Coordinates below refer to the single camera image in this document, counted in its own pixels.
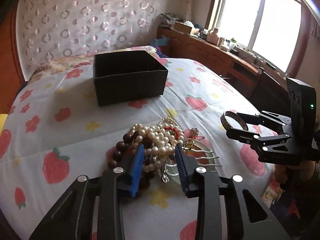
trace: window pane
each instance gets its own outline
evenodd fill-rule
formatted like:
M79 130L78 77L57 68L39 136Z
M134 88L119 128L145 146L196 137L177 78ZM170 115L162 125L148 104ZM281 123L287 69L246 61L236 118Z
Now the window pane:
M219 36L248 46L260 0L226 0L219 27Z
M301 5L295 0L266 0L252 50L286 71L297 43Z

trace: bangle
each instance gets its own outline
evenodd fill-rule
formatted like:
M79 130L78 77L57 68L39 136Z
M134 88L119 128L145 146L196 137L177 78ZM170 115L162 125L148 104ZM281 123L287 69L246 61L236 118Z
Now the bangle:
M230 128L233 128L232 125L227 121L226 116L229 116L232 119L236 120L239 123L239 125L241 125L243 130L245 131L249 130L246 122L238 114L231 111L225 111L220 117L221 124L225 130L229 130Z

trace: silver screw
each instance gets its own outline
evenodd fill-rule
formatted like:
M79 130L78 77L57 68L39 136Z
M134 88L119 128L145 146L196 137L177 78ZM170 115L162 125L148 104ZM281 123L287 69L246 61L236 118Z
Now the silver screw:
M232 177L232 179L235 181L235 182L241 182L243 179L240 175L234 175Z
M205 167L197 167L196 168L196 172L198 173L205 173L207 171L207 169Z
M116 167L116 168L113 169L113 172L114 172L114 173L121 173L121 172L123 172L123 171L124 171L124 169L121 168L121 167Z
M85 181L87 180L87 176L81 175L81 176L78 177L77 180L78 180L79 182L85 182Z

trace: black box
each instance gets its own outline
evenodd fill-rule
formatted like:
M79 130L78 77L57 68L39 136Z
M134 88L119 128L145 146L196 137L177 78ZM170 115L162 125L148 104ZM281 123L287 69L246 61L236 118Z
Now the black box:
M168 70L144 50L94 55L99 106L163 95Z

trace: white bedsheet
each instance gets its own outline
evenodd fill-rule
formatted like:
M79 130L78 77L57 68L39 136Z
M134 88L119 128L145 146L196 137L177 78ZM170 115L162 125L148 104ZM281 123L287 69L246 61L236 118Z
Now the white bedsheet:
M222 165L217 168L221 176L239 174L263 194L273 165L259 163L249 145L228 139L220 123L223 111L257 110L201 64L188 59L159 61L169 70L160 97L98 107L92 65L44 77L21 91L0 139L0 208L22 240L79 175L102 175L106 152L129 127L154 125L168 114L183 130L200 130L220 156L216 162ZM133 90L137 82L143 80L132 80ZM249 125L249 130L273 135L265 127ZM54 148L59 158L52 153ZM190 239L194 224L185 226L196 216L197 199L184 198L174 182L153 179L140 198L123 207L126 240Z

